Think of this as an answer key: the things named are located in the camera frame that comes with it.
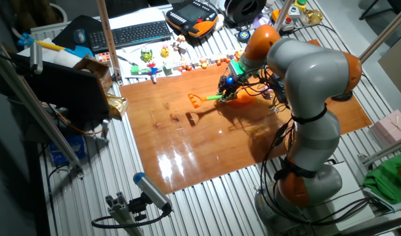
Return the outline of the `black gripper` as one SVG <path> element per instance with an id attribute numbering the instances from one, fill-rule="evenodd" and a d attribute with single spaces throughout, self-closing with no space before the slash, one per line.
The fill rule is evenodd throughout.
<path id="1" fill-rule="evenodd" d="M 219 100 L 234 100 L 237 98 L 236 91 L 241 86 L 233 76 L 222 75 L 219 79 L 218 95 L 221 97 Z"/>

